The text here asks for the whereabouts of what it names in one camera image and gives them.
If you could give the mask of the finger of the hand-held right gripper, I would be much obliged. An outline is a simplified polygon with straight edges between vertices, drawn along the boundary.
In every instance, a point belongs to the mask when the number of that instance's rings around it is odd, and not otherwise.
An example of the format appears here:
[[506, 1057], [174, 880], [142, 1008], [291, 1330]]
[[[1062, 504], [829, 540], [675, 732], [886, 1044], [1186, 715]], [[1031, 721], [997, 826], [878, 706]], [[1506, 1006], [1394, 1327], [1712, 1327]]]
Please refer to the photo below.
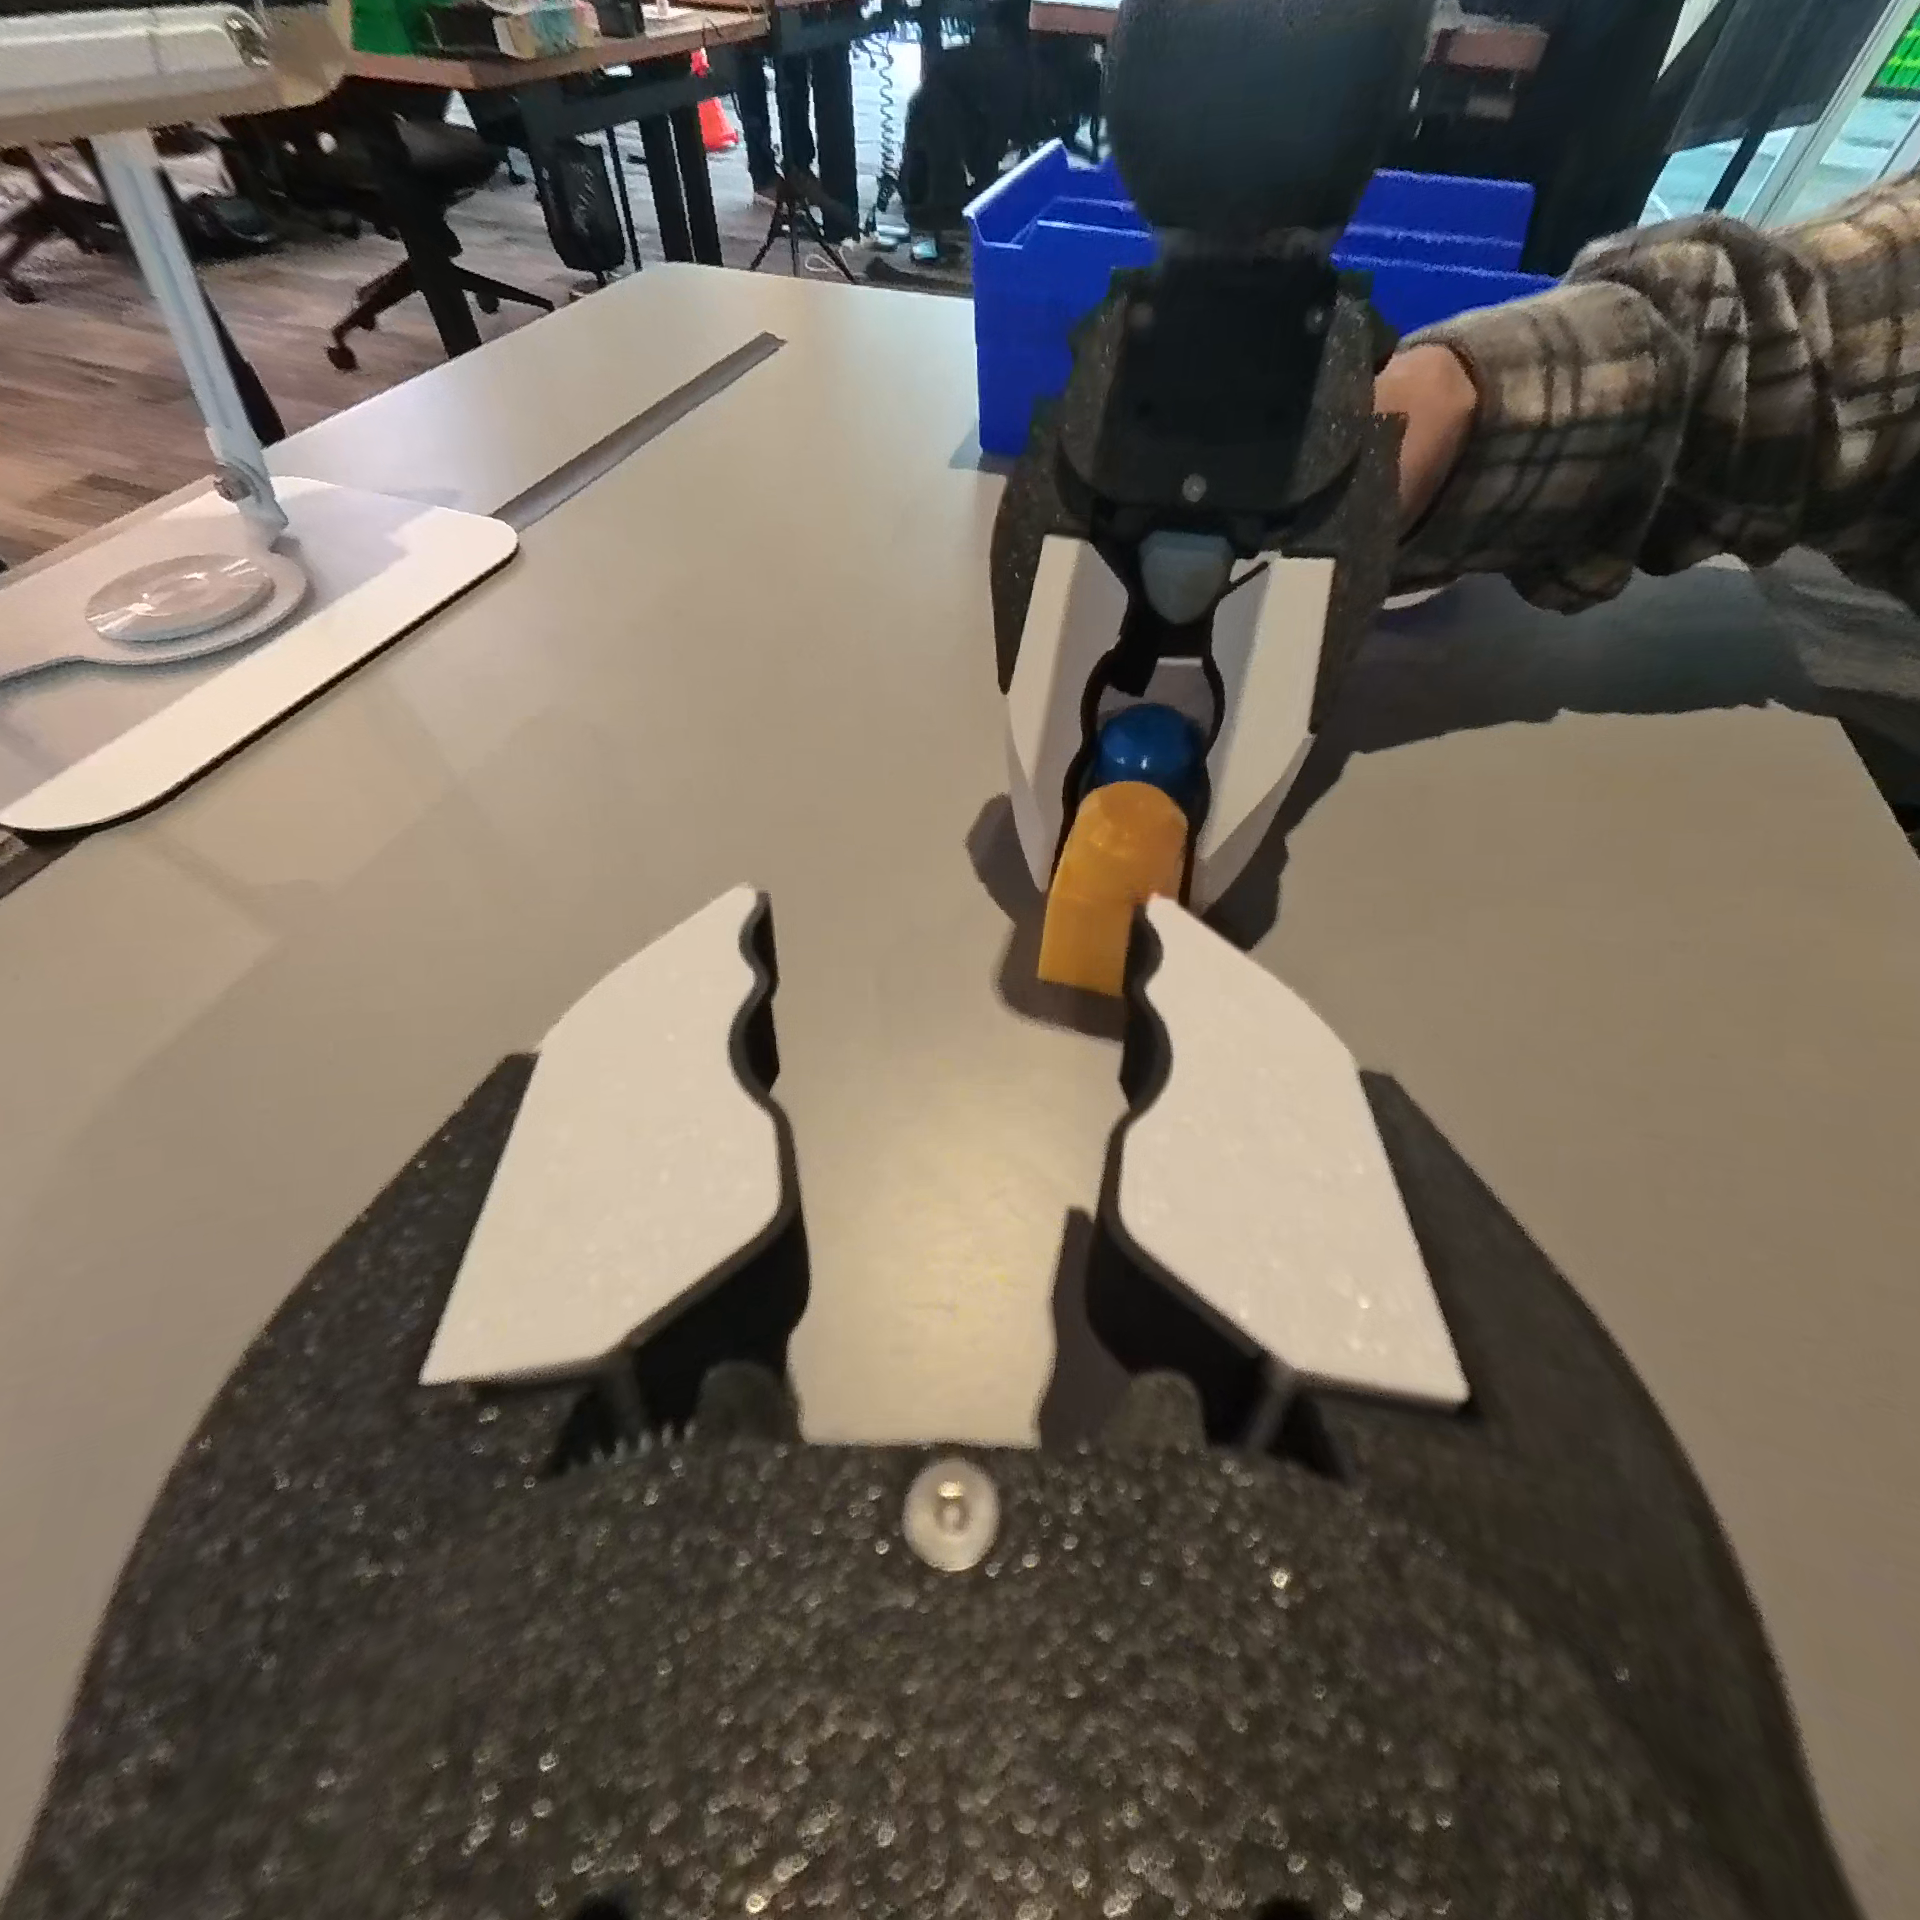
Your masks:
[[1267, 559], [1214, 610], [1219, 732], [1191, 852], [1192, 911], [1231, 889], [1306, 767], [1335, 579], [1327, 559]]
[[1003, 696], [1008, 798], [1035, 884], [1051, 883], [1104, 721], [1144, 702], [1112, 691], [1126, 596], [1093, 544], [1045, 537]]

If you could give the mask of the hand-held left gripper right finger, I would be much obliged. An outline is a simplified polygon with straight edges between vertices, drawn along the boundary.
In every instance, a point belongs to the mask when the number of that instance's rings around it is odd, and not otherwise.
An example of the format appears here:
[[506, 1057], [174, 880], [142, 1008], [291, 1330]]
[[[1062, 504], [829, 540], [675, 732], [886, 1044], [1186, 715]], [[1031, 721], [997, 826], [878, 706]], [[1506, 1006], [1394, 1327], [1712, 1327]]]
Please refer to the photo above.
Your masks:
[[1098, 1224], [1226, 1361], [1455, 1410], [1469, 1383], [1338, 1032], [1171, 898], [1135, 912]]

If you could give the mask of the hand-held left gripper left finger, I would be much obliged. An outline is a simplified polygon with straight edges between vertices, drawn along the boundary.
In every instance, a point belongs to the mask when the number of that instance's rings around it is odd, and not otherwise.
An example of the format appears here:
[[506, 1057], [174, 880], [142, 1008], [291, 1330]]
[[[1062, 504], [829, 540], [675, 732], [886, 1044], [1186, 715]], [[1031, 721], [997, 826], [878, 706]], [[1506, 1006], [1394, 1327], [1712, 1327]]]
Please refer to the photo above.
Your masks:
[[772, 900], [735, 884], [546, 1030], [422, 1387], [584, 1380], [800, 1224], [776, 986]]

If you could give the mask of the blue mega block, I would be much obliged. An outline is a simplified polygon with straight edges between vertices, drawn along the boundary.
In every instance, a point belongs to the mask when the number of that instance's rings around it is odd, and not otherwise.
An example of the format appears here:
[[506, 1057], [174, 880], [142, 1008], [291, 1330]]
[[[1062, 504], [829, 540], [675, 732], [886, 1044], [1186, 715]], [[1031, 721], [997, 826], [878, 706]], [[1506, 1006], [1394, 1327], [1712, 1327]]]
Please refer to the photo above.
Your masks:
[[1167, 704], [1126, 704], [1106, 714], [1093, 732], [1078, 798], [1110, 785], [1156, 788], [1180, 807], [1192, 838], [1210, 795], [1205, 732]]

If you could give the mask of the blue plastic bin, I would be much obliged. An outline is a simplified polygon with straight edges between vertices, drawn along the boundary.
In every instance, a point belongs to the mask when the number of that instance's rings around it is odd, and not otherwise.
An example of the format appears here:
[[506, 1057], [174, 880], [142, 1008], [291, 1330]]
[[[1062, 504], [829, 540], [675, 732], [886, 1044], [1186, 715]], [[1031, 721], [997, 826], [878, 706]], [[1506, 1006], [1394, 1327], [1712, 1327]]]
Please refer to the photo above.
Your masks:
[[[1378, 172], [1332, 248], [1396, 334], [1540, 294], [1519, 268], [1533, 187], [1522, 180]], [[1040, 403], [1066, 392], [1072, 334], [1117, 273], [1159, 258], [1159, 240], [1112, 160], [1078, 160], [1061, 139], [965, 211], [972, 240], [979, 443], [1015, 458]]]

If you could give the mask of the yellow one-stud block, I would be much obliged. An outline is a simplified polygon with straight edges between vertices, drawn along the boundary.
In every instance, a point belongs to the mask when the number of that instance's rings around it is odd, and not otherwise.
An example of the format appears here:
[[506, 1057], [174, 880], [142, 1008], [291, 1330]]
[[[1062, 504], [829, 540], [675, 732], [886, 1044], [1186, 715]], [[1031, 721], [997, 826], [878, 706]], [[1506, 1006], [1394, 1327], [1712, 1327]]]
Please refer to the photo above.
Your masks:
[[1078, 803], [1046, 887], [1037, 979], [1117, 996], [1135, 911], [1180, 896], [1188, 819], [1150, 782], [1110, 782]]

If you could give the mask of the person's right hand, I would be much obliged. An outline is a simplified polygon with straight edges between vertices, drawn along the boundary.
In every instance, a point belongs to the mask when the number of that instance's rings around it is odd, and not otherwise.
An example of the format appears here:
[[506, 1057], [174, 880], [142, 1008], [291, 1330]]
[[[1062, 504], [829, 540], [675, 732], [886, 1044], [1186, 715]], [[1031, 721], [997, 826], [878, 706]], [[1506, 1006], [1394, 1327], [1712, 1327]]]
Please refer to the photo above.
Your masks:
[[1402, 422], [1398, 528], [1411, 536], [1472, 442], [1479, 390], [1446, 346], [1405, 346], [1376, 378], [1376, 415]]

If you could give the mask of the black tripod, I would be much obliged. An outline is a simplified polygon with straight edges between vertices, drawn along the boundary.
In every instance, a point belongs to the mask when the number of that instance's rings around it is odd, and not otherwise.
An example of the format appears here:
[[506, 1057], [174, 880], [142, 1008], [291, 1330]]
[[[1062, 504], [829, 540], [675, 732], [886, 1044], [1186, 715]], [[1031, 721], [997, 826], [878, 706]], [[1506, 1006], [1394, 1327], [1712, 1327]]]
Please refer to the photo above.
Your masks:
[[781, 164], [767, 211], [771, 220], [747, 273], [760, 273], [784, 256], [791, 279], [859, 286], [850, 256], [859, 239], [856, 211], [834, 200], [810, 167]]

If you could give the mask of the black floor sign display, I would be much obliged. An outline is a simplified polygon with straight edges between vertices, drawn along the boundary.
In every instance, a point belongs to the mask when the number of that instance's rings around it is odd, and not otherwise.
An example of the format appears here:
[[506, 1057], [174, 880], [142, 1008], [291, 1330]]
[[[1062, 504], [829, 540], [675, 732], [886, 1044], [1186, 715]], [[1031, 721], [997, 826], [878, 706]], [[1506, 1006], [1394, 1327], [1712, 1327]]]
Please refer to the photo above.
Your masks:
[[1664, 155], [1763, 139], [1818, 119], [1884, 2], [1719, 2], [1668, 56], [1652, 90]]

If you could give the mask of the long wooden desk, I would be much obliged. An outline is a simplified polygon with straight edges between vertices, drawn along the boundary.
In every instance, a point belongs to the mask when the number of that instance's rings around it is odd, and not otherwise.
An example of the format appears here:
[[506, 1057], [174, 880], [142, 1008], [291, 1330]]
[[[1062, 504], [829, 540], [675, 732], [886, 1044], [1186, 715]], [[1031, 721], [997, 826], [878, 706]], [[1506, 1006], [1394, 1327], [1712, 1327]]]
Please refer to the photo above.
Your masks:
[[767, 42], [767, 7], [662, 7], [637, 12], [637, 34], [599, 36], [542, 57], [501, 52], [351, 52], [351, 81], [431, 88], [477, 110], [480, 130], [525, 155], [551, 235], [568, 231], [579, 200], [555, 167], [583, 153], [589, 185], [606, 183], [621, 246], [615, 270], [640, 266], [618, 134], [640, 130], [640, 155], [655, 198], [668, 260], [717, 268], [723, 243], [699, 107], [732, 90], [735, 52]]

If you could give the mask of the black office chair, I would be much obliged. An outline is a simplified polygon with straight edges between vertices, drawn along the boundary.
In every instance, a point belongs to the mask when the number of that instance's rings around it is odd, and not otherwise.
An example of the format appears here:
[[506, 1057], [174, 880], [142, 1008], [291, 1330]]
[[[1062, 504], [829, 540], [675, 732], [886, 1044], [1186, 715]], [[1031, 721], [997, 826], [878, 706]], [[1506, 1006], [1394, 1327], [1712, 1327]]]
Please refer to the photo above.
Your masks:
[[386, 314], [411, 297], [422, 299], [445, 358], [474, 353], [482, 343], [476, 316], [495, 316], [503, 304], [540, 316], [558, 310], [546, 295], [464, 266], [450, 211], [495, 175], [495, 153], [477, 134], [373, 104], [340, 116], [339, 139], [363, 191], [367, 222], [399, 243], [399, 264], [367, 281], [333, 322], [326, 336], [332, 366], [359, 370], [357, 336], [374, 332]]

